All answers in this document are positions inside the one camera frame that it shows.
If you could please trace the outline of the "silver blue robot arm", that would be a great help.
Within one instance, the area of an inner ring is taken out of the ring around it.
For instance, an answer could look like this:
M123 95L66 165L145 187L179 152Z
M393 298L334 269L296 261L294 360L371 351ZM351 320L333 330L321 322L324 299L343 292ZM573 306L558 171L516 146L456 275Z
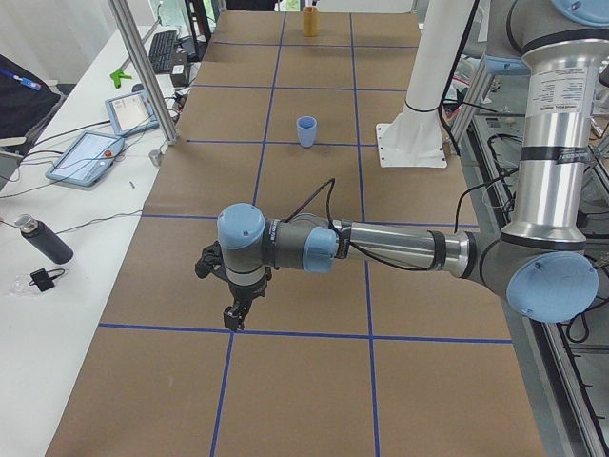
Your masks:
M577 226L599 66L608 53L604 1L495 1L487 67L530 72L518 188L510 222L497 238L481 233L382 227L297 211L267 219L245 203L219 215L215 276L233 303L228 329L241 330L275 268L321 273L362 255L405 271L447 271L481 284L518 314L560 323L593 303L599 278L584 257Z

